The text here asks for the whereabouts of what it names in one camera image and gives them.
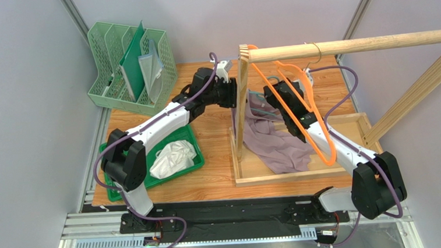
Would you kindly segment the orange velvet hanger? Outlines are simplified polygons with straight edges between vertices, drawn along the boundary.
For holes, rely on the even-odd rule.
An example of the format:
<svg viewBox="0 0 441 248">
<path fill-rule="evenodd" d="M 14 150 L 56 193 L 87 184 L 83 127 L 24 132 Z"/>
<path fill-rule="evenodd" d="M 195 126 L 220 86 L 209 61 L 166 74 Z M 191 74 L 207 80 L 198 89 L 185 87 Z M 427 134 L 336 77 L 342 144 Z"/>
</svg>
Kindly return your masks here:
<svg viewBox="0 0 441 248">
<path fill-rule="evenodd" d="M 258 66 L 256 66 L 256 61 L 250 58 L 249 63 L 266 83 L 266 86 L 273 89 L 273 84 Z M 286 81 L 301 101 L 300 107 L 290 109 L 280 96 L 276 94 L 276 97 L 284 107 L 284 109 L 279 111 L 287 128 L 291 134 L 299 138 L 302 137 L 306 143 L 310 144 L 324 164 L 328 166 L 334 165 L 337 158 L 336 145 L 332 141 L 330 133 L 326 128 L 326 123 L 315 104 L 313 89 L 309 89 L 307 86 L 306 93 L 303 93 L 299 85 L 292 82 L 303 75 L 303 69 L 292 63 L 283 63 L 281 61 L 273 61 L 273 63 L 276 66 L 277 73 L 281 77 L 281 81 Z"/>
</svg>

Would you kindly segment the mauve tank top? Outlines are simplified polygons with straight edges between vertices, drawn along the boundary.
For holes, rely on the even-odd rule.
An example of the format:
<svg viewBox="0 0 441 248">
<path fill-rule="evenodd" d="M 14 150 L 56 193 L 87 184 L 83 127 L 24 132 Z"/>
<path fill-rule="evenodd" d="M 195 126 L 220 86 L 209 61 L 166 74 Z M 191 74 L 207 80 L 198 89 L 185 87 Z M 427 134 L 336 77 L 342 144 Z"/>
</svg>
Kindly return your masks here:
<svg viewBox="0 0 441 248">
<path fill-rule="evenodd" d="M 309 170 L 312 146 L 285 131 L 277 130 L 283 119 L 264 96 L 248 91 L 244 119 L 244 145 L 275 174 Z"/>
</svg>

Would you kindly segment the white tank top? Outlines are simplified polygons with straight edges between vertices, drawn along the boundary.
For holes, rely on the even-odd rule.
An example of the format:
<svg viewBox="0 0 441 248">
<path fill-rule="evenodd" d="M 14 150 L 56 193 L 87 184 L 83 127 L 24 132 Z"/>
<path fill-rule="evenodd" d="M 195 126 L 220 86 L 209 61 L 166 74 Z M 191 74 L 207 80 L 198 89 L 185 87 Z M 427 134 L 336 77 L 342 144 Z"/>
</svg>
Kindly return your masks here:
<svg viewBox="0 0 441 248">
<path fill-rule="evenodd" d="M 156 160 L 151 165 L 150 176 L 156 179 L 166 179 L 179 171 L 194 165 L 197 156 L 194 146 L 187 140 L 177 140 L 168 143 L 157 152 Z"/>
</svg>

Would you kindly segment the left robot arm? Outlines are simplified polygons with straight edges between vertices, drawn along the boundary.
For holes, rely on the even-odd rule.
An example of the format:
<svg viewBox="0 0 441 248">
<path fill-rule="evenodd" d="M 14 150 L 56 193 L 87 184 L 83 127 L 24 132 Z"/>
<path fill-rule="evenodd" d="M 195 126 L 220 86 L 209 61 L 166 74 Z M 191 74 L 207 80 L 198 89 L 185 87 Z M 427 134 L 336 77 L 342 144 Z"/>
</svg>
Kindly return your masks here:
<svg viewBox="0 0 441 248">
<path fill-rule="evenodd" d="M 236 107 L 237 82 L 228 75 L 231 66 L 230 61 L 222 61 L 212 69 L 199 68 L 191 84 L 161 112 L 133 129 L 111 132 L 107 146 L 94 166 L 101 168 L 114 181 L 114 189 L 121 192 L 132 214 L 144 217 L 153 209 L 144 185 L 150 150 L 177 129 L 194 121 L 207 106 Z"/>
</svg>

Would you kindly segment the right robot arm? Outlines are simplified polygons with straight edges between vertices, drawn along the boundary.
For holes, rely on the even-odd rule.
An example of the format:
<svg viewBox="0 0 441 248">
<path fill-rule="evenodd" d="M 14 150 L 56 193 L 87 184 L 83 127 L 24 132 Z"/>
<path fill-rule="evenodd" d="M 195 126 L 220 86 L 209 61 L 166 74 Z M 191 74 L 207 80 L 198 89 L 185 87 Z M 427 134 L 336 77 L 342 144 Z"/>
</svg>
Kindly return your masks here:
<svg viewBox="0 0 441 248">
<path fill-rule="evenodd" d="M 283 80 L 263 88 L 267 103 L 279 110 L 289 133 L 313 147 L 317 155 L 334 160 L 347 171 L 350 187 L 327 187 L 314 195 L 315 204 L 325 212 L 357 211 L 367 219 L 384 214 L 401 218 L 401 202 L 407 192 L 398 162 L 393 154 L 377 153 L 360 146 L 299 99 L 303 97 L 299 83 Z"/>
</svg>

